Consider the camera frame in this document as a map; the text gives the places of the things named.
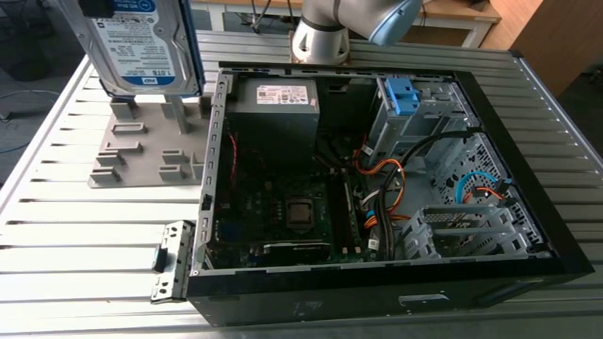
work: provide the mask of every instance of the blue drive bay latch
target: blue drive bay latch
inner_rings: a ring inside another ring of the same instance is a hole
[[[421,102],[419,100],[419,90],[412,87],[411,80],[407,78],[388,78],[385,85],[396,114],[413,115]]]

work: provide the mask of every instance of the motherboard chip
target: motherboard chip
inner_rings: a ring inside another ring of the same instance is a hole
[[[312,199],[289,198],[286,206],[286,228],[302,234],[313,228],[313,206]]]

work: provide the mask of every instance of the floor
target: floor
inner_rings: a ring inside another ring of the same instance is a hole
[[[225,30],[250,32],[252,30],[244,24],[244,20],[248,20],[248,18],[240,18],[233,13],[226,13]],[[205,12],[194,11],[193,21],[196,29],[210,30],[209,16]],[[286,24],[280,22],[277,18],[265,18],[260,25],[260,31],[270,34],[286,34]],[[62,90],[81,60],[82,52],[81,50],[73,51],[73,48],[64,52],[60,34],[40,43],[53,66],[50,75],[40,81],[20,83],[12,80],[8,74],[0,70],[0,97],[17,90],[48,90],[53,92]],[[0,187],[21,157],[24,148],[9,152],[6,150],[26,145],[41,125],[54,99],[54,95],[48,93],[24,93],[0,99],[2,115],[10,112],[9,118],[0,120]],[[560,104],[595,149],[603,153],[603,136],[599,132],[600,128],[597,128],[603,120],[603,88],[588,83],[588,76],[581,76],[560,96]]]

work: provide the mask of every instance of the metal bracket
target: metal bracket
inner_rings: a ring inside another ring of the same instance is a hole
[[[157,272],[150,304],[185,302],[186,276],[190,272],[193,226],[186,221],[166,224],[157,246],[152,269]]]

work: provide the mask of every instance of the white sticker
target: white sticker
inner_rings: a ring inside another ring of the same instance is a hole
[[[364,153],[366,153],[366,155],[372,155],[373,154],[373,149],[370,147],[368,147],[366,145],[361,146],[361,150]]]
[[[125,1],[118,0],[120,5],[126,5]],[[168,44],[153,30],[157,22],[150,0],[117,10],[112,18],[92,19],[117,74],[134,85],[168,85],[174,80]]]
[[[368,239],[368,248],[376,251],[378,249],[378,240]]]
[[[306,105],[305,86],[258,86],[257,103],[260,105]]]

